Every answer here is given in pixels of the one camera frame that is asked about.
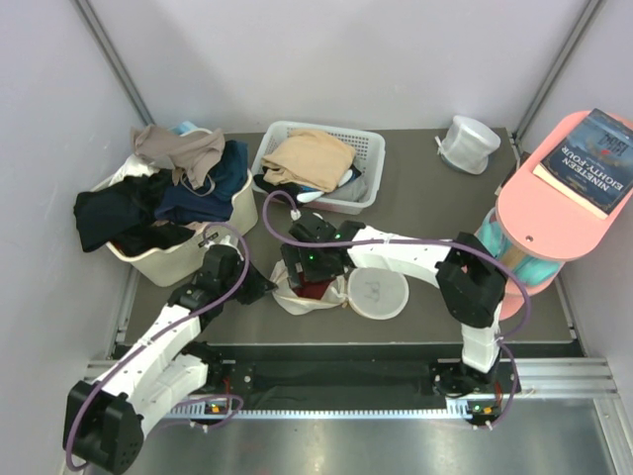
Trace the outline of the taupe garment on hamper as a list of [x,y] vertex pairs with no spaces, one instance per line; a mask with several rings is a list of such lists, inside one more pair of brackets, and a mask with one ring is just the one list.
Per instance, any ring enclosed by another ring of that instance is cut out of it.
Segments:
[[205,186],[209,172],[221,161],[226,140],[221,129],[196,129],[177,135],[157,125],[131,129],[134,154],[158,168],[172,171],[175,184],[187,179],[193,190]]

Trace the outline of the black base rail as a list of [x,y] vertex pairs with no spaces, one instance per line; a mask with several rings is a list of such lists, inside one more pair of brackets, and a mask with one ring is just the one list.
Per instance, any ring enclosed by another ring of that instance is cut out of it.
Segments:
[[448,395],[489,398],[511,388],[510,366],[477,377],[458,343],[210,344],[210,380],[199,395],[229,392],[248,411],[443,409]]

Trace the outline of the cream laundry hamper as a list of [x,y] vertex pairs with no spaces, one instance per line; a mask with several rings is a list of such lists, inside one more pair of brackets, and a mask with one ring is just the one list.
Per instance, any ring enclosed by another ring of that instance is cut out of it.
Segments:
[[[196,129],[204,128],[192,126],[167,130],[177,135],[184,135]],[[169,172],[172,181],[171,170],[148,164],[132,152],[113,175],[88,192],[104,189],[122,181],[127,176],[149,176],[159,171]],[[210,232],[214,237],[223,237],[226,235],[225,226],[231,225],[240,234],[244,235],[255,226],[258,217],[253,197],[252,181],[253,176],[247,168],[247,181],[243,188],[232,198],[233,211],[227,222],[178,225],[194,231],[194,236],[182,244],[164,250],[155,248],[135,257],[123,255],[109,242],[102,247],[106,247],[119,260],[130,264],[153,284],[160,287],[170,286],[201,266],[204,254],[204,232]]]

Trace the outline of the white perforated plastic basket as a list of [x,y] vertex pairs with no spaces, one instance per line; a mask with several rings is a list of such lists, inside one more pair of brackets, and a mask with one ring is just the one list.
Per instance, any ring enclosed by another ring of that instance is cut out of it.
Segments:
[[380,189],[386,155],[385,139],[376,133],[293,121],[277,121],[269,126],[263,136],[251,165],[251,174],[262,172],[261,160],[264,155],[273,152],[295,129],[321,130],[340,139],[355,148],[353,164],[361,172],[361,178],[367,185],[365,194],[357,201],[332,199],[327,195],[311,201],[308,208],[330,211],[347,215],[359,215],[376,201]]

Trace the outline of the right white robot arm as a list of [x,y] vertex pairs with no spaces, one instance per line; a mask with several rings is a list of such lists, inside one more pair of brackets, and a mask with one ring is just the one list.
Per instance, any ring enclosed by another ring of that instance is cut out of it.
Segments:
[[389,320],[407,303],[407,280],[438,289],[461,326],[461,361],[453,376],[437,375],[451,393],[482,392],[497,381],[497,342],[506,275],[473,235],[423,240],[381,232],[360,222],[333,226],[314,213],[291,214],[291,240],[282,246],[290,284],[342,277],[348,303],[360,315]]

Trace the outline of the teal item under table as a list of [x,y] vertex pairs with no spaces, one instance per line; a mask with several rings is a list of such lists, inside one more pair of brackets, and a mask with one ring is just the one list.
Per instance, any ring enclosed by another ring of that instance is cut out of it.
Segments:
[[[498,261],[501,261],[512,247],[512,242],[503,233],[497,221],[495,208],[489,210],[476,236],[489,254]],[[562,262],[525,255],[516,266],[512,267],[512,271],[525,286],[534,287],[555,276],[562,265]]]

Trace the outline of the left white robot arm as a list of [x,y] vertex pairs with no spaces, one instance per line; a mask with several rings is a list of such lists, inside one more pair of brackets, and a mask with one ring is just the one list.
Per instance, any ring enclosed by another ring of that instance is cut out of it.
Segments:
[[172,292],[125,355],[69,391],[62,439],[68,468],[125,473],[165,416],[193,392],[224,383],[219,358],[197,340],[202,331],[226,302],[250,305],[275,288],[235,245],[211,245],[191,281]]

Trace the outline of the black garment pile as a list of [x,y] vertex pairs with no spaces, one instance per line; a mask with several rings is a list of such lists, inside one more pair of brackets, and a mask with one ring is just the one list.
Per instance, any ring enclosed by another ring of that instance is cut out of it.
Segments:
[[172,183],[167,171],[127,176],[104,189],[81,192],[73,208],[82,250],[92,252],[111,243],[128,257],[152,249],[168,249],[194,236],[172,223],[159,225],[154,212]]

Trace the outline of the grey garment in basket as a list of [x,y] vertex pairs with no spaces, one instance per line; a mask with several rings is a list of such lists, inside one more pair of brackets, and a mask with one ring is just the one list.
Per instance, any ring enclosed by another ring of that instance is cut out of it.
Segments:
[[363,177],[358,177],[322,196],[322,199],[330,199],[345,202],[360,202],[367,193],[368,186]]

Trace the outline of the dark blue paperback book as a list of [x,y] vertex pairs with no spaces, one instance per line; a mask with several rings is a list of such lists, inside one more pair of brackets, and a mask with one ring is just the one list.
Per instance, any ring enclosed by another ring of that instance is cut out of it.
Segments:
[[533,174],[605,220],[632,189],[632,128],[594,109],[534,167]]

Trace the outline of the dark red bra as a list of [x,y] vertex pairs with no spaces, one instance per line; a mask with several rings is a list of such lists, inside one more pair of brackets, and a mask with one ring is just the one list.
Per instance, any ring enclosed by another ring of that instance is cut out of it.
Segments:
[[329,282],[318,282],[318,283],[305,282],[302,284],[301,287],[295,289],[294,293],[299,298],[319,301],[322,299],[328,287],[329,287]]

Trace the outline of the pink two-tier side table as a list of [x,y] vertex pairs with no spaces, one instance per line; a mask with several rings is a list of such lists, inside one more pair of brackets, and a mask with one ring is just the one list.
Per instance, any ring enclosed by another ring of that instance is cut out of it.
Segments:
[[631,199],[627,193],[602,220],[532,173],[587,115],[578,111],[562,119],[500,188],[489,219],[499,223],[512,244],[510,257],[503,262],[516,264],[527,255],[561,264],[579,259],[597,247]]

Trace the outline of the black white sock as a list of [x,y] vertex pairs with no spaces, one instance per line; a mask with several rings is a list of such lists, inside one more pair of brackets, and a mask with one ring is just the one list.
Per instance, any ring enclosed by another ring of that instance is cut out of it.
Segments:
[[[347,182],[358,177],[363,177],[362,173],[355,166],[351,166],[343,174],[336,188],[339,188],[345,185]],[[284,191],[289,196],[291,196],[293,200],[300,206],[316,201],[322,198],[324,194],[326,194],[326,192],[323,192],[316,188],[311,188],[307,185],[302,185],[294,182],[275,185],[266,181],[263,173],[259,173],[254,176],[254,183],[257,187],[259,187],[267,194],[275,191]]]

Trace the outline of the beige folded garment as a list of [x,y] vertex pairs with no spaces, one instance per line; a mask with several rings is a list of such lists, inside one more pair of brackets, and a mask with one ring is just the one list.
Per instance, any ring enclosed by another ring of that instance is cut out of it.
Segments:
[[263,179],[271,185],[295,183],[332,192],[352,166],[355,155],[353,146],[327,132],[294,130],[262,157]]

